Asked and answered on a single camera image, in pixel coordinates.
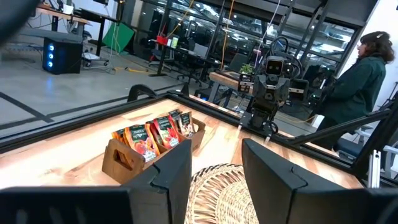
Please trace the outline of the round woven straw placemat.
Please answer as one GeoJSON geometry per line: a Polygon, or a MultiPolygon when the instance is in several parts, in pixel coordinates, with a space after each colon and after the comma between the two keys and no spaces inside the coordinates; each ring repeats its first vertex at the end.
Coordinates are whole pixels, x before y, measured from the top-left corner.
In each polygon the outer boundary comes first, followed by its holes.
{"type": "Polygon", "coordinates": [[[195,173],[184,224],[259,224],[243,166],[218,164],[195,173]]]}

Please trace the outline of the wooden top desk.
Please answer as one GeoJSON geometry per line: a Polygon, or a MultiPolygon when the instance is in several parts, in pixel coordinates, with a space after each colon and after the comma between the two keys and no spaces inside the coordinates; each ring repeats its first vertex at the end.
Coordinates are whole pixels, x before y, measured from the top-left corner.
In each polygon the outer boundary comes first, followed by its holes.
{"type": "Polygon", "coordinates": [[[56,4],[52,0],[44,0],[36,7],[36,13],[40,16],[48,17],[51,31],[60,32],[60,28],[69,34],[84,32],[86,25],[90,22],[73,12],[65,14],[63,9],[55,9],[56,4]]]}

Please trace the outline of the black device blue light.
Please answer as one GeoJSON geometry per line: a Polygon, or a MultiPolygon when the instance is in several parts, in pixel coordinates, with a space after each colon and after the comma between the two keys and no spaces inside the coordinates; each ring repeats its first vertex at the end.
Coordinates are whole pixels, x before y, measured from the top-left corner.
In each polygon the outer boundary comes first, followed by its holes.
{"type": "Polygon", "coordinates": [[[80,73],[82,53],[81,42],[45,37],[42,68],[54,75],[80,73]]]}

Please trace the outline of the black frame post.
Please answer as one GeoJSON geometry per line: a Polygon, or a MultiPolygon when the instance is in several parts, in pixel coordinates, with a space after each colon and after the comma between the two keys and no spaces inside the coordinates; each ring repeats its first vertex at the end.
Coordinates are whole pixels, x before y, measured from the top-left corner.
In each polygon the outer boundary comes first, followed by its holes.
{"type": "MultiPolygon", "coordinates": [[[[368,171],[369,156],[373,150],[383,150],[384,146],[389,142],[398,128],[398,100],[395,100],[383,113],[384,116],[380,118],[379,124],[376,126],[353,164],[354,175],[359,179],[364,178],[368,171]]],[[[382,111],[379,111],[374,113],[374,116],[381,114],[382,111]]]]}

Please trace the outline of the black background robot station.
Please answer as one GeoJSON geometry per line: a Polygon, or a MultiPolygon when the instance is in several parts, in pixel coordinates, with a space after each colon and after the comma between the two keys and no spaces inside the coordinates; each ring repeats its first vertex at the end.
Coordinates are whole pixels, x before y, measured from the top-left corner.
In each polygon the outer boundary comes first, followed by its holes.
{"type": "MultiPolygon", "coordinates": [[[[210,80],[213,82],[208,101],[215,103],[220,85],[227,86],[231,90],[238,90],[239,74],[236,72],[211,72],[210,80]]],[[[290,100],[303,101],[307,97],[309,82],[307,80],[292,80],[289,88],[290,100]]]]}

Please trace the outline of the silver aluminium extrusion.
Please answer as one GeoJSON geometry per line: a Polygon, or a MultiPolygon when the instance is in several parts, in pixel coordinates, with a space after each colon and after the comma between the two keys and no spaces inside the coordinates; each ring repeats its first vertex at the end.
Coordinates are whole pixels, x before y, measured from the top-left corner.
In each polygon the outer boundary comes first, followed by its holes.
{"type": "Polygon", "coordinates": [[[379,188],[381,173],[381,152],[373,150],[369,157],[368,188],[379,188]]]}

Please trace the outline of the wooden tea caddy box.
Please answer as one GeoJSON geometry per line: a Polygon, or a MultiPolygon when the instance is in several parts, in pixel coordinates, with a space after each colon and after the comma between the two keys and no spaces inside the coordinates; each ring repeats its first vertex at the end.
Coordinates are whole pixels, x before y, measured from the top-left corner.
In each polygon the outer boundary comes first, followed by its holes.
{"type": "Polygon", "coordinates": [[[160,155],[146,162],[144,157],[117,139],[110,139],[104,152],[102,171],[120,184],[125,184],[169,153],[163,145],[156,145],[160,155]]]}

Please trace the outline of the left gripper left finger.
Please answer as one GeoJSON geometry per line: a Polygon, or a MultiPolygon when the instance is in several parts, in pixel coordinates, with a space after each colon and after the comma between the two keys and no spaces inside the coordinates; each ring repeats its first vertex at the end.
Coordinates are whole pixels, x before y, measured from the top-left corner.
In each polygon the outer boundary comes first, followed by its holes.
{"type": "Polygon", "coordinates": [[[183,224],[191,144],[182,141],[120,186],[0,190],[0,224],[183,224]]]}

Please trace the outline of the black frame bar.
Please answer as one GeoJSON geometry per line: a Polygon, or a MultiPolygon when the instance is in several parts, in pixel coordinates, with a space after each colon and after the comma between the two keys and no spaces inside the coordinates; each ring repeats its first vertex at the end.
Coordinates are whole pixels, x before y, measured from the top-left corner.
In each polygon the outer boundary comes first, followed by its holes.
{"type": "Polygon", "coordinates": [[[361,118],[354,119],[352,121],[348,121],[345,123],[341,123],[336,126],[332,126],[326,129],[323,129],[321,131],[316,131],[315,133],[304,135],[304,136],[298,136],[295,138],[290,138],[287,140],[288,143],[291,143],[292,145],[298,145],[298,144],[303,144],[307,142],[312,142],[317,139],[325,138],[329,135],[336,134],[342,131],[349,131],[352,129],[356,129],[359,126],[362,126],[364,124],[369,124],[375,121],[380,121],[382,119],[387,118],[387,116],[392,112],[390,109],[386,109],[384,111],[376,111],[372,112],[370,115],[363,116],[361,118]]]}

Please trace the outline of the person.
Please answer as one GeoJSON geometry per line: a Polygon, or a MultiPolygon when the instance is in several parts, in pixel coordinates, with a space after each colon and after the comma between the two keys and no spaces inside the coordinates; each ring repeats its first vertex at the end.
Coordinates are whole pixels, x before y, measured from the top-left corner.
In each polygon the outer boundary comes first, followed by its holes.
{"type": "Polygon", "coordinates": [[[356,62],[334,85],[323,89],[326,97],[318,114],[324,118],[317,130],[371,113],[386,77],[386,65],[393,61],[394,50],[387,32],[376,31],[362,36],[356,62]]]}

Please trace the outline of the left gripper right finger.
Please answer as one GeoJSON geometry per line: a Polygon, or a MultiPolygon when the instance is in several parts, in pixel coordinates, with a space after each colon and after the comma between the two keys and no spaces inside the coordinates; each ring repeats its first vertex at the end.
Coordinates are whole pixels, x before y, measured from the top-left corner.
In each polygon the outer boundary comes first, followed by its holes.
{"type": "Polygon", "coordinates": [[[398,189],[346,189],[242,141],[244,175],[260,224],[398,224],[398,189]]]}

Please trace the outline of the green panel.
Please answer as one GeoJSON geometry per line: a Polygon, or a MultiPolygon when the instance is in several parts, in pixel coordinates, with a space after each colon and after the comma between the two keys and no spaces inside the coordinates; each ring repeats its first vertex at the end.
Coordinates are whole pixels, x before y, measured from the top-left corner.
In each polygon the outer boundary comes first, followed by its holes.
{"type": "Polygon", "coordinates": [[[134,34],[135,31],[127,25],[114,22],[103,37],[103,43],[113,51],[121,53],[131,41],[134,34]]]}

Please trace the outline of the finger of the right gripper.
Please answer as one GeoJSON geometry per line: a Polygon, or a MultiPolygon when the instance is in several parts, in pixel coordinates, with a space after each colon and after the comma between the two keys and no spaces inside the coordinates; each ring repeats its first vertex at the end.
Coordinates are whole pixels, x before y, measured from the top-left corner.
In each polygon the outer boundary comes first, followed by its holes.
{"type": "Polygon", "coordinates": [[[263,98],[265,95],[265,76],[256,75],[254,77],[252,94],[255,98],[263,98]]]}
{"type": "Polygon", "coordinates": [[[285,101],[289,96],[290,80],[288,78],[279,78],[277,83],[277,99],[285,101]]]}

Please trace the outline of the black table clamp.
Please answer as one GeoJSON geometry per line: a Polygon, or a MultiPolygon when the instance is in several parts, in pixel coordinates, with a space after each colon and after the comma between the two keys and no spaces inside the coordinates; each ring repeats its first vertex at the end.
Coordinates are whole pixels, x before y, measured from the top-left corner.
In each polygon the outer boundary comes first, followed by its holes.
{"type": "Polygon", "coordinates": [[[129,94],[127,96],[127,102],[137,100],[138,96],[140,96],[140,95],[147,95],[148,97],[151,97],[151,98],[157,97],[157,93],[153,89],[148,87],[147,85],[137,84],[137,85],[133,85],[130,88],[129,94]]]}

